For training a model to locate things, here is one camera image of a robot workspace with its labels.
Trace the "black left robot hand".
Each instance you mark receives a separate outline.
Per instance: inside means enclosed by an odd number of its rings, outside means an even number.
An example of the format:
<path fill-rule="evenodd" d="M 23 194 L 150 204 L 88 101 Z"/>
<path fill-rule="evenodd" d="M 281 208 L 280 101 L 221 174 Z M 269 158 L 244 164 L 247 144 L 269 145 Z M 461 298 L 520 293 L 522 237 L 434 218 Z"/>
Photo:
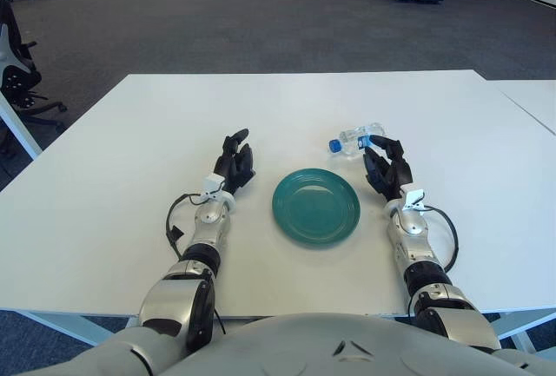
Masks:
<path fill-rule="evenodd" d="M 224 178 L 222 189 L 232 195 L 255 176 L 253 151 L 245 142 L 248 134 L 248 129 L 242 129 L 226 136 L 215 164 L 214 173 Z"/>

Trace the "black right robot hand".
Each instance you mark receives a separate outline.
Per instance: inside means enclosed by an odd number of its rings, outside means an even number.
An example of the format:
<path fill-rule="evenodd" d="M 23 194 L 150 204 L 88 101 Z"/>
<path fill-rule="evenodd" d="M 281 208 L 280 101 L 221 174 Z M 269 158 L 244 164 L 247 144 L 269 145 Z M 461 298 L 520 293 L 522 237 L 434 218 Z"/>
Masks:
<path fill-rule="evenodd" d="M 413 182 L 409 164 L 404 159 L 404 149 L 400 141 L 381 135 L 370 135 L 370 142 L 386 152 L 387 158 L 370 147 L 365 147 L 363 155 L 367 171 L 367 181 L 386 201 L 400 199 L 400 187 Z"/>

